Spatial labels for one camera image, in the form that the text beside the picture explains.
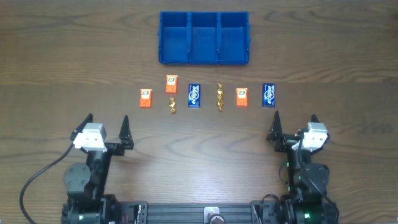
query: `blue plastic bin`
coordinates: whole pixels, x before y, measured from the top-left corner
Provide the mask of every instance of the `blue plastic bin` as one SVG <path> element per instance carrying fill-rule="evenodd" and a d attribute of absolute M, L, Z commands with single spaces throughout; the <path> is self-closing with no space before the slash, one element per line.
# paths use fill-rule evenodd
<path fill-rule="evenodd" d="M 244 65 L 249 56 L 248 12 L 160 12 L 160 63 Z"/>

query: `black cable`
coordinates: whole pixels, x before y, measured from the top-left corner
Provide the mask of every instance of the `black cable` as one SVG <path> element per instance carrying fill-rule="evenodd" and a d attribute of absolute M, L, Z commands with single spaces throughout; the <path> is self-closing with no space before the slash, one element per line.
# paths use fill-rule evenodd
<path fill-rule="evenodd" d="M 315 187 L 315 189 L 320 193 L 320 195 L 333 207 L 334 211 L 336 212 L 336 217 L 335 217 L 335 223 L 338 222 L 338 217 L 340 215 L 337 206 L 330 200 L 330 198 L 328 196 L 326 196 L 324 193 L 322 193 L 322 191 L 318 188 L 317 185 L 315 185 L 315 183 L 312 181 L 312 179 L 310 178 L 310 176 L 307 175 L 306 172 L 304 172 L 304 168 L 303 168 L 303 159 L 301 157 L 301 147 L 303 145 L 303 139 L 304 136 L 303 134 L 300 134 L 300 143 L 298 144 L 298 148 L 297 148 L 297 155 L 298 155 L 298 161 L 299 161 L 299 165 L 301 167 L 302 173 L 307 177 L 307 179 L 310 181 L 310 183 Z"/>
<path fill-rule="evenodd" d="M 37 173 L 35 173 L 35 175 L 33 175 L 25 184 L 25 186 L 22 188 L 21 190 L 21 194 L 19 195 L 19 206 L 21 206 L 21 210 L 23 212 L 23 214 L 25 215 L 26 219 L 31 223 L 31 224 L 36 224 L 35 221 L 33 221 L 33 219 L 28 215 L 28 213 L 25 210 L 25 206 L 24 206 L 24 194 L 26 191 L 27 186 L 29 186 L 30 183 L 32 183 L 32 181 L 38 177 L 40 174 L 44 173 L 46 170 L 48 170 L 49 168 L 51 168 L 52 166 L 54 166 L 55 164 L 57 164 L 59 161 L 61 161 L 63 158 L 65 158 L 65 156 L 68 155 L 68 153 L 70 152 L 70 150 L 73 147 L 73 143 L 70 144 L 69 148 L 67 149 L 67 151 L 61 156 L 59 157 L 56 161 L 50 163 L 48 166 L 44 167 L 43 169 L 41 169 L 40 171 L 38 171 Z"/>

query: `brown tabletop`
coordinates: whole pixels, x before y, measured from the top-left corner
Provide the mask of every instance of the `brown tabletop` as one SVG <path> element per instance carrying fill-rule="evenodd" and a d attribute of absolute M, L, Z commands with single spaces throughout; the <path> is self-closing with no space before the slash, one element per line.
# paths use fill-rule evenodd
<path fill-rule="evenodd" d="M 165 66 L 158 61 L 159 11 L 249 11 L 246 66 Z M 19 193 L 58 158 L 88 113 L 117 141 L 126 114 L 133 151 L 113 157 L 106 193 L 148 202 L 250 202 L 282 195 L 285 155 L 266 132 L 275 110 L 285 132 L 316 113 L 331 139 L 313 162 L 330 172 L 340 223 L 396 222 L 398 215 L 398 3 L 381 1 L 0 2 L 0 219 L 27 223 Z M 165 76 L 178 75 L 176 114 Z M 224 112 L 216 107 L 224 84 Z M 189 83 L 201 108 L 188 109 Z M 262 108 L 263 83 L 276 106 Z M 139 108 L 141 88 L 152 109 Z M 248 88 L 249 108 L 235 89 Z M 59 223 L 72 152 L 34 180 L 25 206 L 38 223 Z"/>

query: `gold wrapped candy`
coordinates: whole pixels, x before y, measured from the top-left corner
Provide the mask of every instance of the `gold wrapped candy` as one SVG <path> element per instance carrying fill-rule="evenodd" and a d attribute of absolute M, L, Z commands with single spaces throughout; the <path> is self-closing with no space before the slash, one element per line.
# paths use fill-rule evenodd
<path fill-rule="evenodd" d="M 223 101 L 223 95 L 224 95 L 224 90 L 223 90 L 223 84 L 218 83 L 218 90 L 217 90 L 217 106 L 218 106 L 218 111 L 222 111 L 223 110 L 223 105 L 224 105 L 224 101 Z"/>
<path fill-rule="evenodd" d="M 174 97 L 172 97 L 172 96 L 170 96 L 169 107 L 170 107 L 170 112 L 172 114 L 174 114 L 175 113 L 175 101 L 174 101 Z"/>

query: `orange tic tac box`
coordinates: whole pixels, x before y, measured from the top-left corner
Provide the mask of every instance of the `orange tic tac box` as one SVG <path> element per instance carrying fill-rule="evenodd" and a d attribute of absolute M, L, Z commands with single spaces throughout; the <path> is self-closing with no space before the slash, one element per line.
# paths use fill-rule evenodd
<path fill-rule="evenodd" d="M 248 107 L 248 89 L 237 88 L 236 89 L 236 106 L 237 107 Z"/>
<path fill-rule="evenodd" d="M 152 90 L 141 89 L 141 97 L 139 98 L 140 108 L 151 108 L 152 106 Z"/>
<path fill-rule="evenodd" d="M 166 75 L 166 93 L 177 93 L 178 75 Z"/>

